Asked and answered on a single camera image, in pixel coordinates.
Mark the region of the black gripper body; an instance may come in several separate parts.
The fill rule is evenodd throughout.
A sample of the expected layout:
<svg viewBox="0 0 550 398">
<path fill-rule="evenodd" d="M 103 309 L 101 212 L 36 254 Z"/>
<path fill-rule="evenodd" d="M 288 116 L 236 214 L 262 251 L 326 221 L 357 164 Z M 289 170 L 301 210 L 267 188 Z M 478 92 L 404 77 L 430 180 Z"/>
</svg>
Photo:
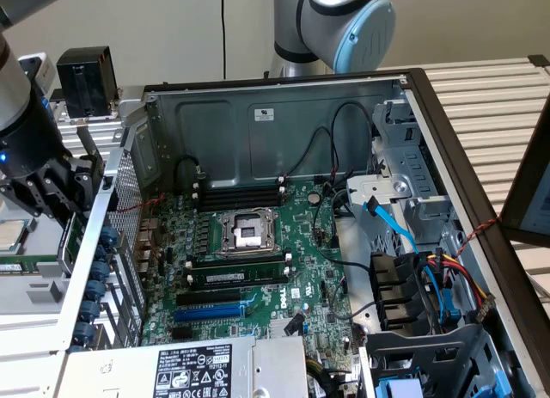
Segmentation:
<svg viewBox="0 0 550 398">
<path fill-rule="evenodd" d="M 1 171 L 9 179 L 31 175 L 64 155 L 60 132 L 41 99 L 30 99 L 21 117 L 1 131 Z"/>
</svg>

